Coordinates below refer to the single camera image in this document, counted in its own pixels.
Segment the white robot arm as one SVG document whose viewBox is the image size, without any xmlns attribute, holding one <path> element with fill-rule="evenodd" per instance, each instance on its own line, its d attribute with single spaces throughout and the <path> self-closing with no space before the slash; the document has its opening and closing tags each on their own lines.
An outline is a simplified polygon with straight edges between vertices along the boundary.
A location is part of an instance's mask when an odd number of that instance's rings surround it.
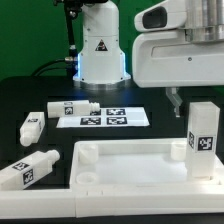
<svg viewBox="0 0 224 224">
<path fill-rule="evenodd" d="M 63 4 L 74 66 L 73 82 L 113 89 L 134 81 L 164 87 L 175 108 L 178 89 L 224 85 L 224 0 L 163 0 L 139 12 L 132 73 L 119 46 L 119 11 L 111 0 L 54 0 Z"/>
</svg>

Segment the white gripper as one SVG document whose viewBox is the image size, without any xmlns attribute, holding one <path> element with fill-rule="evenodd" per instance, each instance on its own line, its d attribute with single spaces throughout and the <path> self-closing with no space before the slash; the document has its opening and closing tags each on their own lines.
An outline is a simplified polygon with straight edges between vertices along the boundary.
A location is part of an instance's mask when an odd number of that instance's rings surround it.
<svg viewBox="0 0 224 224">
<path fill-rule="evenodd" d="M 179 118 L 178 87 L 224 85 L 224 42 L 189 43 L 179 30 L 143 33 L 133 44 L 132 72 L 141 88 L 167 87 Z"/>
</svg>

